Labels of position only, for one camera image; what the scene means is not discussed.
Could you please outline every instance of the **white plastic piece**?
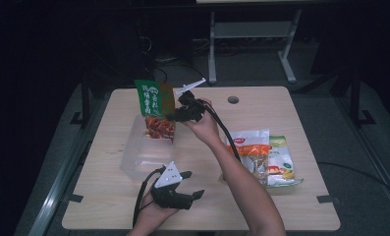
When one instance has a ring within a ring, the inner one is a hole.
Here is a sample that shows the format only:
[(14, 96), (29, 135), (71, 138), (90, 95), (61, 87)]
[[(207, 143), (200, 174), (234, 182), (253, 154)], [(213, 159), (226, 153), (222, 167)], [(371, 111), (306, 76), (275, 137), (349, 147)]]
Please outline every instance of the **white plastic piece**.
[(185, 91), (187, 91), (187, 90), (193, 89), (194, 87), (203, 84), (205, 81), (206, 81), (205, 78), (201, 78), (201, 81), (194, 82), (194, 83), (189, 84), (189, 85), (187, 85), (187, 86), (186, 86), (186, 85), (183, 85), (182, 88), (177, 89), (177, 90), (175, 91), (175, 94), (176, 94), (176, 95), (180, 95), (180, 94), (182, 94), (183, 92), (185, 92)]
[(180, 175), (179, 170), (176, 167), (174, 161), (170, 162), (167, 168), (164, 170), (163, 174), (155, 183), (155, 188), (161, 188), (165, 186), (169, 186), (172, 184), (176, 184), (182, 182), (183, 177)]

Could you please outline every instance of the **food bag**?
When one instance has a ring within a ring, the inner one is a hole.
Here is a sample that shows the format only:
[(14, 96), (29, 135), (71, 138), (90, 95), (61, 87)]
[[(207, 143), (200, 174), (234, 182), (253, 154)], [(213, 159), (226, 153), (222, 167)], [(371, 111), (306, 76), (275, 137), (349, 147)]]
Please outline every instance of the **food bag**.
[(174, 140), (176, 122), (168, 121), (166, 114), (173, 113), (175, 101), (173, 88), (165, 83), (136, 80), (139, 107), (145, 120), (145, 135), (152, 139)]
[[(268, 176), (269, 130), (230, 132), (241, 163), (266, 186)], [(228, 149), (233, 151), (229, 140)]]
[(271, 150), (268, 155), (268, 187), (282, 187), (300, 184), (295, 179), (293, 160), (284, 136), (270, 136)]

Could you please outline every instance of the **dark background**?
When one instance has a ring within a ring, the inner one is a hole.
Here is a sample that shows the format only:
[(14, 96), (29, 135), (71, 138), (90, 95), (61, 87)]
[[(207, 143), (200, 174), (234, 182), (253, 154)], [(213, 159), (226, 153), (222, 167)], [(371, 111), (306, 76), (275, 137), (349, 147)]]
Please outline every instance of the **dark background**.
[[(74, 6), (0, 1), (0, 235), (15, 231), (58, 120), (83, 78), (96, 96), (129, 88), (134, 79), (150, 78), (156, 53), (166, 49), (190, 61), (192, 38), (208, 38), (207, 12), (105, 16)], [(230, 13), (260, 16), (253, 12)], [(155, 41), (152, 55), (140, 53), (140, 33)], [(390, 1), (304, 9), (296, 40), (310, 38), (321, 42), (315, 73), (358, 70), (390, 112)]]

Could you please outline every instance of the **transparent plastic box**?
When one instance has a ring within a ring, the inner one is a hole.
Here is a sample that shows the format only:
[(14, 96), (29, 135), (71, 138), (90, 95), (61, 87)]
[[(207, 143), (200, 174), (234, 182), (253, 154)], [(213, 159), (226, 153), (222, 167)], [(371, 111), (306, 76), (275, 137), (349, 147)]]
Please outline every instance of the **transparent plastic box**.
[(152, 139), (144, 134), (145, 131), (145, 120), (137, 115), (121, 161), (121, 169), (139, 179), (162, 165), (168, 165), (174, 155), (170, 139)]

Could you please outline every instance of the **table hole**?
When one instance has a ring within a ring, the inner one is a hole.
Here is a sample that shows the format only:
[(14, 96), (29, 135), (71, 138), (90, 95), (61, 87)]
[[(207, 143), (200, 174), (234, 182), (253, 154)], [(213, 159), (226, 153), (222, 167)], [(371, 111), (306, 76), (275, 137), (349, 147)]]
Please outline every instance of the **table hole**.
[(229, 96), (228, 102), (231, 104), (237, 104), (238, 102), (240, 102), (240, 99), (237, 96)]

